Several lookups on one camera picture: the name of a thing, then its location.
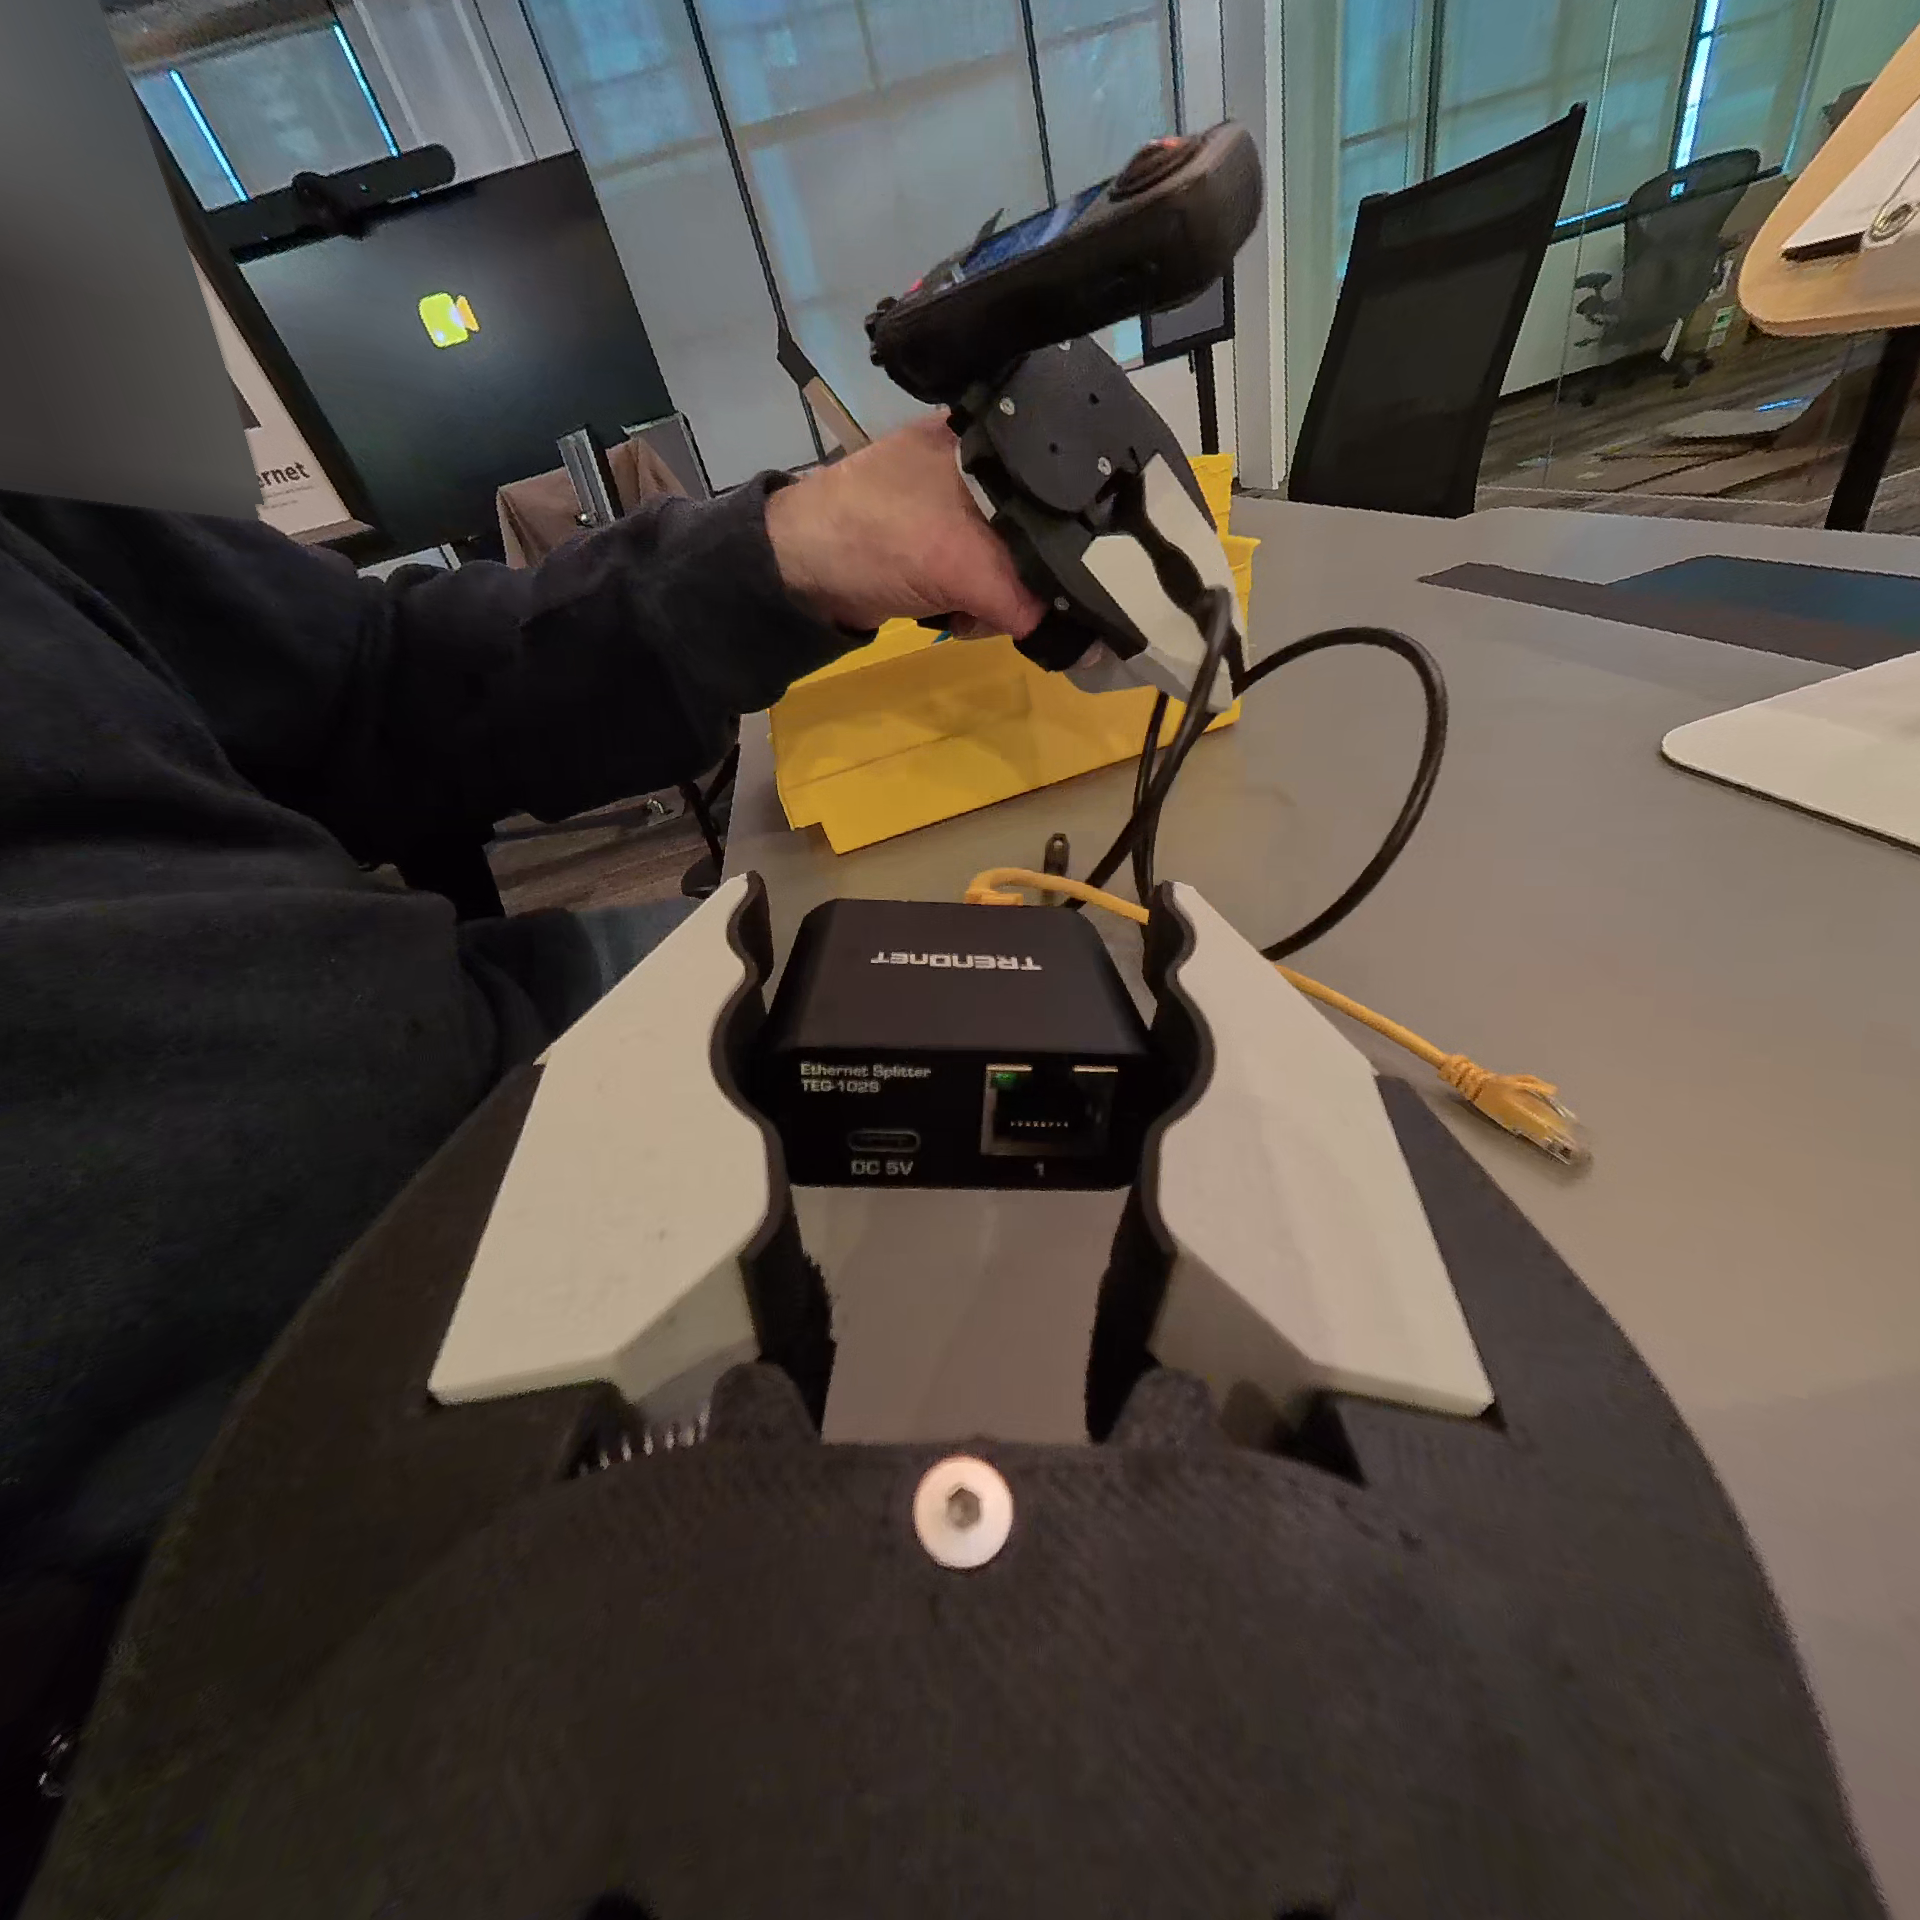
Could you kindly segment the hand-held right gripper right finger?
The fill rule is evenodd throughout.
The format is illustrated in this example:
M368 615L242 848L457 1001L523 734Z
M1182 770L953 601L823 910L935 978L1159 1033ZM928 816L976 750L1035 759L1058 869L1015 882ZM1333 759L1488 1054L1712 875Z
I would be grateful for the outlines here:
M1150 905L1143 971L1170 1102L1099 1285L1088 1426L1157 1367L1227 1426L1296 1426L1326 1394L1488 1413L1376 1070L1184 882Z

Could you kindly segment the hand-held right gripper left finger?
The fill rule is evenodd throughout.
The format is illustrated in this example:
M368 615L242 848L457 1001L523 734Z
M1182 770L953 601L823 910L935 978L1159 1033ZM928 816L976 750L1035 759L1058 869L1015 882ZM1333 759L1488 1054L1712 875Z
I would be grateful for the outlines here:
M763 882L734 875L544 1051L437 1403L608 1385L645 1422L688 1422L761 1360L825 1417L832 1303L750 1099L773 962Z

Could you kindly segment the black ethernet splitter box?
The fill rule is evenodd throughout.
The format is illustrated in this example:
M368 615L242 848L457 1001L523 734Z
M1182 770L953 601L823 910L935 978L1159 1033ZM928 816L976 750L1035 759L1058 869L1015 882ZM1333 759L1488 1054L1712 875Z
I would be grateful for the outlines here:
M1120 1191L1166 1106L1147 1022L1065 907L834 898L757 1042L795 1186Z

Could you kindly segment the person's left forearm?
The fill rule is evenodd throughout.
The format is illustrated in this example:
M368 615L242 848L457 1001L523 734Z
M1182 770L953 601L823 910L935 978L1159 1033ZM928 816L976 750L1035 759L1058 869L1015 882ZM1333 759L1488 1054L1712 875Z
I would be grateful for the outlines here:
M782 583L761 475L667 498L539 567L341 574L343 679L327 821L361 857L475 841L695 777L741 715L853 651L857 631Z

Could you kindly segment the person's left hand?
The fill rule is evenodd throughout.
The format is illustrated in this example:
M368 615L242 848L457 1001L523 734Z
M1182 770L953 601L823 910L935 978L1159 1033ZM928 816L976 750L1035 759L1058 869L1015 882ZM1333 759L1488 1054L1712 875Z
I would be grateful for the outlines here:
M951 617L1024 638L1047 610L974 503L939 411L773 489L763 523L789 597L846 633Z

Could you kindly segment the small sign on stand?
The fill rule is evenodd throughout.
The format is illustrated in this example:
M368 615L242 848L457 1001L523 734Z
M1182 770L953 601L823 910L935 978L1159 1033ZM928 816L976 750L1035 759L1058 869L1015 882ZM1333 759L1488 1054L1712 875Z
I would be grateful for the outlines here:
M1200 295L1141 320L1141 370L1186 361L1193 386L1195 446L1221 453L1216 350L1234 338L1234 281L1223 272Z

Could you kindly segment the yellow plastic bin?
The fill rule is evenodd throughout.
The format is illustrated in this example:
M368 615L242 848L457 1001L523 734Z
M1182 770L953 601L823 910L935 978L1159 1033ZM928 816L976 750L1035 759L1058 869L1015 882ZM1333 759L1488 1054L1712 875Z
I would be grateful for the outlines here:
M1257 542L1227 530L1232 459L1189 459L1218 533L1250 562ZM1077 583L1093 608L1120 617L1120 649L1143 640L1095 583L1088 549L1106 535L1159 542L1159 455L1120 480L1131 523L1093 535ZM1072 640L1065 670L1047 670L1013 638L933 640L907 619L798 686L770 709L775 786L791 827L818 825L834 853L985 809L1102 766L1138 757L1150 736L1152 686L1083 693L1072 665L1093 640ZM1168 697L1157 743L1173 741L1184 697Z

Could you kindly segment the person's blue jeans leg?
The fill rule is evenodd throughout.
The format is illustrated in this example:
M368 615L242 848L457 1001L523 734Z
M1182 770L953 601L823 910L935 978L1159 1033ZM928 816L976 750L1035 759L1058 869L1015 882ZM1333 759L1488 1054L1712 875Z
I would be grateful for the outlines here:
M571 917L592 953L597 992L610 992L695 912L697 903L686 896L576 907Z

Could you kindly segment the black mesh office chair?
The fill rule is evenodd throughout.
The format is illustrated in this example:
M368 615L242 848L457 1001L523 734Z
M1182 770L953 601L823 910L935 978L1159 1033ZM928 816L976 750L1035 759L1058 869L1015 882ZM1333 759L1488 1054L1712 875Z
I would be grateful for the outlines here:
M1358 206L1287 498L1461 519L1589 107Z

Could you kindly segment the dark table mat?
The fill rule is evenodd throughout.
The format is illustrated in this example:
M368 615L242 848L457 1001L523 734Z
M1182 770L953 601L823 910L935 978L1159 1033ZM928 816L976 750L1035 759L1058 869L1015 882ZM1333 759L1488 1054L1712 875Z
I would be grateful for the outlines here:
M1426 585L1614 624L1861 670L1918 649L1918 581L1849 567L1691 558L1614 583L1461 562Z

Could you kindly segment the dark swivel office chair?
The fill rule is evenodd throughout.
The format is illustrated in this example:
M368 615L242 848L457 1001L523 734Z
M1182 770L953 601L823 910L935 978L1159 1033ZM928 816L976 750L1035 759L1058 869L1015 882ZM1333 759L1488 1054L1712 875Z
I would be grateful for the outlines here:
M1573 313L1591 327L1577 347L1618 347L1625 359L1659 347L1678 391L1710 370L1712 359L1685 350L1680 338L1714 288L1721 229L1758 178L1760 151L1733 149L1694 158L1639 185L1623 206L1618 272L1575 279L1582 297Z

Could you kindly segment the large black display screen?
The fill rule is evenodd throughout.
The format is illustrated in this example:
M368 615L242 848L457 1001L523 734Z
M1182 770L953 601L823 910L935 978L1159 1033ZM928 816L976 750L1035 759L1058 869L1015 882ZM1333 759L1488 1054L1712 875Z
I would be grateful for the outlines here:
M341 226L286 185L208 215L398 553L482 537L496 491L672 416L576 151L386 199Z

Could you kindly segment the white flat pad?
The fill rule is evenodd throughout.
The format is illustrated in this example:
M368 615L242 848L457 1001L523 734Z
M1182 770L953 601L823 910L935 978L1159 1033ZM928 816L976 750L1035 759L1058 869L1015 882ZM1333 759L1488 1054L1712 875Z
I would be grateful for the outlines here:
M1918 850L1918 654L1669 731L1669 766Z

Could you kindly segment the wooden round-edged table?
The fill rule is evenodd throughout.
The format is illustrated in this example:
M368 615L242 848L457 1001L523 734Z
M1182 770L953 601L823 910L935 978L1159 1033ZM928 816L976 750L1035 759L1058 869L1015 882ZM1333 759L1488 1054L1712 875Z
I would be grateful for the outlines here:
M1771 336L1883 336L1826 512L1829 528L1861 533L1902 434L1918 370L1915 34L1769 213L1744 256L1737 297Z

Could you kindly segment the white printed sign board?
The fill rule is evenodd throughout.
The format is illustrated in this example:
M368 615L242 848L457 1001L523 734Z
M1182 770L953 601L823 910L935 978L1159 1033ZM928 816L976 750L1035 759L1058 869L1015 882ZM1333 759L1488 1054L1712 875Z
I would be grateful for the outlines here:
M213 247L199 288L242 409L256 469L256 514L299 544L370 539L366 491L247 279Z

